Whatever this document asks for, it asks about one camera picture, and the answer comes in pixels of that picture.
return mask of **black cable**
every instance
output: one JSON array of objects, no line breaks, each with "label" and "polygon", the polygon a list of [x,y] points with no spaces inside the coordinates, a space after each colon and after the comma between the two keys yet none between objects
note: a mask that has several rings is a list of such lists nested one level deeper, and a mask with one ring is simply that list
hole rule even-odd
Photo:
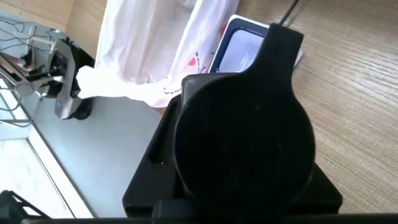
[{"label": "black cable", "polygon": [[36,35],[36,34],[34,34],[34,35],[30,36],[30,37],[20,38],[20,37],[14,36],[14,37],[11,37],[10,39],[0,39],[0,41],[10,41],[10,40],[15,40],[15,39],[29,40],[32,37],[50,38],[49,41],[53,41],[54,40],[54,38],[52,36],[49,36],[49,35],[44,36],[44,35]]},{"label": "black cable", "polygon": [[48,53],[48,51],[51,51],[51,50],[43,50],[43,49],[40,49],[40,48],[38,48],[38,47],[34,47],[34,46],[30,45],[30,44],[25,44],[25,43],[14,44],[14,45],[10,45],[10,46],[7,46],[7,47],[3,47],[3,48],[0,49],[0,51],[9,49],[9,48],[11,48],[11,47],[22,46],[22,45],[27,45],[28,47],[32,47],[33,49],[37,49],[37,50],[39,50],[39,51],[41,51],[41,52],[43,52],[43,53],[45,53],[45,54],[50,54],[50,53]]},{"label": "black cable", "polygon": [[49,30],[46,32],[46,33],[50,36],[50,40],[49,40],[49,41],[55,41],[54,37],[52,37],[52,35],[50,34],[50,32],[53,31],[53,30],[55,30],[55,29],[51,28],[51,29],[49,29]]},{"label": "black cable", "polygon": [[2,32],[5,32],[5,33],[7,33],[7,34],[9,34],[9,35],[13,35],[14,37],[13,38],[11,38],[11,39],[19,39],[19,40],[29,40],[29,39],[31,39],[32,37],[49,37],[50,38],[50,40],[51,39],[53,39],[53,37],[51,36],[51,35],[47,35],[47,36],[45,36],[45,35],[36,35],[36,34],[33,34],[33,35],[31,35],[30,37],[16,37],[15,36],[15,34],[13,34],[13,33],[11,33],[11,32],[8,32],[8,31],[6,31],[6,30],[4,30],[4,29],[1,29],[0,28],[0,31],[2,31]]},{"label": "black cable", "polygon": [[22,24],[22,30],[18,31],[18,32],[24,32],[25,31],[25,22],[15,22],[15,23],[13,23],[13,25],[17,25],[17,24]]},{"label": "black cable", "polygon": [[15,24],[14,24],[14,23],[11,23],[11,22],[8,22],[8,21],[5,21],[4,19],[0,19],[0,21],[1,21],[1,22],[5,22],[6,24],[10,24],[10,25],[12,25],[12,26],[15,28],[15,30],[17,30],[17,31],[19,32],[19,29],[18,29],[18,27],[17,27],[17,26],[15,26]]},{"label": "black cable", "polygon": [[[8,34],[10,34],[10,35],[13,35],[13,36],[15,36],[13,33],[10,33],[10,32],[8,32],[8,31],[5,31],[5,30],[2,30],[2,29],[0,29],[1,31],[3,31],[3,32],[5,32],[5,33],[8,33]],[[40,49],[40,48],[38,48],[38,47],[34,47],[33,45],[30,45],[30,44],[27,44],[27,43],[24,43],[23,41],[21,41],[21,40],[23,40],[23,39],[30,39],[30,38],[32,38],[33,36],[35,36],[35,35],[32,35],[32,36],[30,36],[29,38],[18,38],[18,37],[15,37],[21,44],[18,44],[18,45],[22,45],[22,44],[24,44],[24,45],[26,45],[26,46],[28,46],[28,47],[31,47],[31,48],[33,48],[33,49],[37,49],[37,50],[39,50],[39,51],[41,51],[41,52],[43,52],[43,53],[46,53],[46,54],[48,54],[48,51],[50,51],[50,50],[43,50],[43,49]]]},{"label": "black cable", "polygon": [[296,7],[297,3],[299,2],[299,0],[294,0],[292,5],[290,6],[289,10],[287,10],[287,12],[285,13],[285,15],[283,16],[283,18],[280,20],[279,25],[284,25],[284,22],[286,21],[286,19],[290,16],[290,13],[292,13],[294,7]]}]

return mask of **wooden table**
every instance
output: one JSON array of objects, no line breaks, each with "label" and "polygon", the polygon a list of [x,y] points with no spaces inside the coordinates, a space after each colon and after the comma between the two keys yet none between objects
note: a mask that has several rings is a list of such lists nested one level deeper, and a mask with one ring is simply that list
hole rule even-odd
[{"label": "wooden table", "polygon": [[0,0],[0,10],[65,32],[75,0]]},{"label": "wooden table", "polygon": [[[291,2],[241,0],[238,14],[277,22]],[[75,0],[67,25],[92,56],[105,5]],[[301,0],[286,22],[305,34],[294,92],[315,130],[317,163],[344,196],[341,212],[398,212],[397,5]]]}]

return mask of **black base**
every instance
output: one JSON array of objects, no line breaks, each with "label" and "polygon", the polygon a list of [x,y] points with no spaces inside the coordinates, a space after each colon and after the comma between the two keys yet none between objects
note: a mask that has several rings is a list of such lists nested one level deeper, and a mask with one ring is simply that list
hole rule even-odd
[{"label": "black base", "polygon": [[[180,114],[181,96],[172,99],[123,197],[128,217],[197,217],[195,204],[185,198],[172,159],[172,139]],[[315,165],[312,180],[286,215],[337,214],[343,197]]]},{"label": "black base", "polygon": [[87,98],[81,101],[79,107],[72,114],[72,118],[76,118],[80,121],[87,119],[91,115],[93,109],[94,98]]},{"label": "black base", "polygon": [[[36,215],[29,215],[24,208],[30,208]],[[50,217],[13,191],[0,193],[0,223],[20,224],[22,220],[48,220]]]}]

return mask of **red print on bag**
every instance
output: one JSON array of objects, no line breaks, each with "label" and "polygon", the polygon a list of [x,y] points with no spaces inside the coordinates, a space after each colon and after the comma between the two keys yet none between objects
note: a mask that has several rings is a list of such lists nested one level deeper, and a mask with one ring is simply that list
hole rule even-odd
[{"label": "red print on bag", "polygon": [[189,61],[188,65],[189,66],[194,66],[196,64],[197,60],[195,58],[192,58],[191,61]]},{"label": "red print on bag", "polygon": [[225,28],[226,28],[226,24],[224,24],[220,30],[220,36],[222,37],[224,35],[225,32]]}]

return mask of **white plastic bag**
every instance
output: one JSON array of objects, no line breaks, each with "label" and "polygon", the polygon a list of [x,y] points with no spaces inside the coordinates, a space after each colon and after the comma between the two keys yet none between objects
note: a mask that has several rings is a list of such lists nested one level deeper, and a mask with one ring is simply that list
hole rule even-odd
[{"label": "white plastic bag", "polygon": [[166,107],[184,77],[207,71],[239,2],[197,0],[190,9],[194,1],[108,1],[95,67],[76,76],[78,96],[126,96]]}]

